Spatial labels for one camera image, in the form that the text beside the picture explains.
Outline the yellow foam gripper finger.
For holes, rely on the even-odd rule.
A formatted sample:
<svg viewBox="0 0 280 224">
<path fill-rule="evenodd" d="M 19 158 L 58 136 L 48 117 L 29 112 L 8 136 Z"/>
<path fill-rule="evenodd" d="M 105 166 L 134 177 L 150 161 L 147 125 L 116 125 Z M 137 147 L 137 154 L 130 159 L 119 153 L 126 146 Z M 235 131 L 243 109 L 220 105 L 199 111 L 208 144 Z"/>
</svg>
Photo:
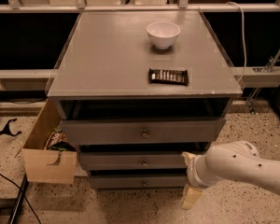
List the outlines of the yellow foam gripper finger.
<svg viewBox="0 0 280 224">
<path fill-rule="evenodd" d="M 195 154 L 189 152 L 183 152 L 182 157 L 184 158 L 185 165 L 188 166 L 190 161 L 196 157 Z"/>
<path fill-rule="evenodd" d="M 183 189 L 182 205 L 185 210 L 189 210 L 202 197 L 203 192 L 200 189 L 186 185 Z"/>
</svg>

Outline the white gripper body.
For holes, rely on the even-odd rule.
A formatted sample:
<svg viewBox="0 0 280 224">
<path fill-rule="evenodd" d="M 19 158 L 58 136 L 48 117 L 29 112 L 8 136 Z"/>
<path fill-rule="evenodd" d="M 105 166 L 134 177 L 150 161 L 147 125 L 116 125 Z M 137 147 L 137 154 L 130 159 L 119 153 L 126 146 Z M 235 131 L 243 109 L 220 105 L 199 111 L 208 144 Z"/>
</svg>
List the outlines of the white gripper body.
<svg viewBox="0 0 280 224">
<path fill-rule="evenodd" d="M 187 178 L 195 188 L 206 189 L 215 185 L 215 178 L 209 173 L 203 155 L 196 155 L 190 161 L 187 166 Z"/>
</svg>

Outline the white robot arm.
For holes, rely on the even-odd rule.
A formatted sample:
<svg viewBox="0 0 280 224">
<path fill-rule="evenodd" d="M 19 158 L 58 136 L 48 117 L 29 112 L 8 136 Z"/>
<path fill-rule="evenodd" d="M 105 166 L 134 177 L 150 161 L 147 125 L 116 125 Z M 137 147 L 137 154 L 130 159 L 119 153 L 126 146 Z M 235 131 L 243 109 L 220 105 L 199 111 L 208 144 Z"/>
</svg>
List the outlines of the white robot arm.
<svg viewBox="0 0 280 224">
<path fill-rule="evenodd" d="M 222 180 L 248 183 L 280 196 L 280 161 L 259 156 L 247 141 L 211 146 L 205 154 L 183 152 L 187 180 L 182 208 L 189 210 L 203 195 L 203 190 Z"/>
</svg>

